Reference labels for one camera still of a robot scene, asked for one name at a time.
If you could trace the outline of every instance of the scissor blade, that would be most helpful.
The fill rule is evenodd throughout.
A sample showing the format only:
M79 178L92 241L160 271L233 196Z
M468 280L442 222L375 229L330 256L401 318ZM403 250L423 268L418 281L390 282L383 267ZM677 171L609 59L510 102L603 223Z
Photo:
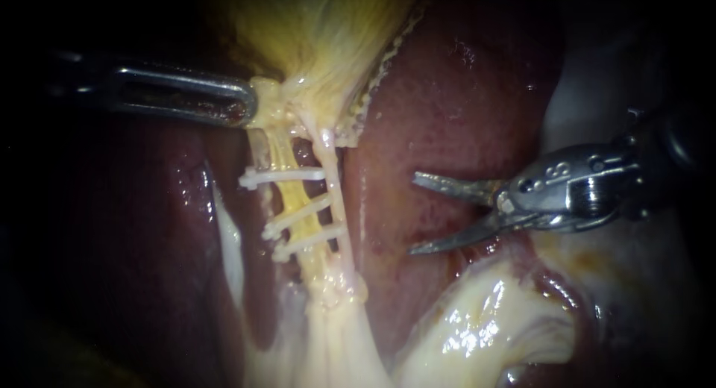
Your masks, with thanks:
M492 206L494 204L492 199L494 191L502 185L504 180L463 181L416 171L412 182L415 185L451 198L483 206Z
M473 245L493 237L499 231L500 220L497 215L492 212L451 236L413 246L408 250L408 255L435 254L437 252Z

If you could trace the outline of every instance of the white plastic clip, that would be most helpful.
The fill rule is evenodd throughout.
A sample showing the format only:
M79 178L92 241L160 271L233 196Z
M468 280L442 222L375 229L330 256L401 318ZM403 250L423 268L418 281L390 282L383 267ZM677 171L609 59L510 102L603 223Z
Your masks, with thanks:
M253 191L258 184L278 181L320 181L326 178L326 172L321 167L301 167L300 169L286 171L257 172L252 166L246 167L244 175L239 177L239 185Z

